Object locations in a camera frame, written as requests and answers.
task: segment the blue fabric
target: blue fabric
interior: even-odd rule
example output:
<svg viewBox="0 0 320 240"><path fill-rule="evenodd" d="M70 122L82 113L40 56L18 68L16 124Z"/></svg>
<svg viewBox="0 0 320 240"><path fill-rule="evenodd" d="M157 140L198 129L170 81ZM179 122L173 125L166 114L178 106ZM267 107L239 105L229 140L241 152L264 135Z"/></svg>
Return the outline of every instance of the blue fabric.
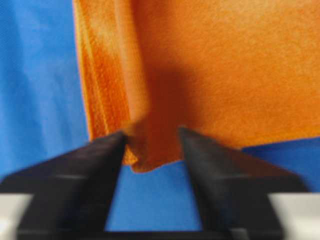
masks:
<svg viewBox="0 0 320 240"><path fill-rule="evenodd" d="M0 1L0 176L88 141L71 0ZM300 173L320 190L320 138L245 152ZM122 168L106 228L199 230L183 162L146 174Z"/></svg>
<svg viewBox="0 0 320 240"><path fill-rule="evenodd" d="M88 141L71 1L0 1L0 126L0 175Z"/></svg>

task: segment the blue background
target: blue background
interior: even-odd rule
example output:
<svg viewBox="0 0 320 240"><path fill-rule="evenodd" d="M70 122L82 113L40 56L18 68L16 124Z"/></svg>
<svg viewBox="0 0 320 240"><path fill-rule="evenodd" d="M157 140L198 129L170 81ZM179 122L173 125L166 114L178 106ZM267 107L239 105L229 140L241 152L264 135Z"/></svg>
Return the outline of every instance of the blue background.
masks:
<svg viewBox="0 0 320 240"><path fill-rule="evenodd" d="M78 148L88 133L71 0L0 1L0 177ZM245 152L301 174L320 191L320 138ZM108 230L200 230L183 162L123 167Z"/></svg>

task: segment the orange cloth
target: orange cloth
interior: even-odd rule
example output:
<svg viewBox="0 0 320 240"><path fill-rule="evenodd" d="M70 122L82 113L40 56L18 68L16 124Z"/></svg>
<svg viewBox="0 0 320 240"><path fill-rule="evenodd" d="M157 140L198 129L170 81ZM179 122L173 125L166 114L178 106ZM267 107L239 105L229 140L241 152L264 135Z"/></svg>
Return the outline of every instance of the orange cloth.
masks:
<svg viewBox="0 0 320 240"><path fill-rule="evenodd" d="M320 135L317 0L73 0L90 138L178 160L177 126L245 146Z"/></svg>

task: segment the orange fabric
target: orange fabric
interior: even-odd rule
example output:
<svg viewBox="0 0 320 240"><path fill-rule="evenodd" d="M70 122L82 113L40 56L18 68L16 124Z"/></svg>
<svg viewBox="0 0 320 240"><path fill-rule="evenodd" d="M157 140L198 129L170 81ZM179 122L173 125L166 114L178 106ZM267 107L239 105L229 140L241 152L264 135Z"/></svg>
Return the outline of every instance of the orange fabric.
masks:
<svg viewBox="0 0 320 240"><path fill-rule="evenodd" d="M245 146L320 135L317 0L74 0L91 139L132 123L145 172L177 126Z"/></svg>

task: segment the white plastic part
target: white plastic part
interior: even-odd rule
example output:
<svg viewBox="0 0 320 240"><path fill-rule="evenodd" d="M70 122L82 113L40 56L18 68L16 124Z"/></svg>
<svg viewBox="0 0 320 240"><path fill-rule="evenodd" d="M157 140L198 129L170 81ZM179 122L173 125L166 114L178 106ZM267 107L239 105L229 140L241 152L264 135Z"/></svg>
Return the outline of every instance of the white plastic part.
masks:
<svg viewBox="0 0 320 240"><path fill-rule="evenodd" d="M320 193L271 193L285 240L320 240Z"/></svg>
<svg viewBox="0 0 320 240"><path fill-rule="evenodd" d="M16 229L31 199L31 194L0 194L0 240L16 239Z"/></svg>

